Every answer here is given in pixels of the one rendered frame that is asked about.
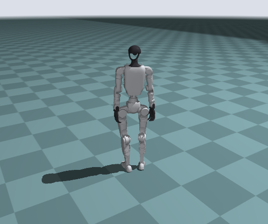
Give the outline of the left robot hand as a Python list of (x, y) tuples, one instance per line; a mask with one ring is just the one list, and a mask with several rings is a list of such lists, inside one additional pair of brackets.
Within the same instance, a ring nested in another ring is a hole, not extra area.
[(119, 120), (118, 120), (118, 111), (119, 111), (119, 107), (116, 106), (116, 110), (114, 109), (113, 111), (114, 111), (115, 121), (118, 122), (118, 123), (121, 123), (121, 122), (119, 122)]

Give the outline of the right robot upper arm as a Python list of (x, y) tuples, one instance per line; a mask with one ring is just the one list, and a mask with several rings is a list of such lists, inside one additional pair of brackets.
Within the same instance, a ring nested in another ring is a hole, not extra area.
[(145, 73), (146, 73), (146, 81), (147, 81), (147, 85), (145, 86), (146, 90), (147, 91), (152, 91), (153, 90), (153, 86), (152, 86), (152, 83), (153, 83), (153, 75), (152, 75), (153, 71), (149, 66), (145, 66)]

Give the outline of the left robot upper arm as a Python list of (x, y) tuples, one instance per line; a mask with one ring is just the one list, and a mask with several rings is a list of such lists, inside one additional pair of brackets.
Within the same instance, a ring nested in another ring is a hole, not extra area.
[(116, 93), (121, 93), (122, 92), (122, 74), (124, 74), (124, 69), (125, 67), (117, 67), (116, 68), (116, 75), (115, 75), (115, 83), (116, 83)]

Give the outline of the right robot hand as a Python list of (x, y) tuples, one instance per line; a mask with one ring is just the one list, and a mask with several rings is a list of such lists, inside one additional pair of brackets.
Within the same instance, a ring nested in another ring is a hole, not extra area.
[(149, 121), (153, 121), (155, 119), (155, 110), (154, 110), (155, 104), (152, 104), (152, 107), (149, 107), (149, 108), (150, 108), (150, 110), (149, 110), (148, 114), (150, 114), (150, 116), (149, 116), (148, 120), (150, 119)]

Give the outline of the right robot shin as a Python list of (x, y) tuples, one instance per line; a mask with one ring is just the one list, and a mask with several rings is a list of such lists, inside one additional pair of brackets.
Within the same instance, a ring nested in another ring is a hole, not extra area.
[(139, 142), (140, 163), (144, 163), (144, 154), (146, 146), (146, 134), (144, 134), (144, 142)]

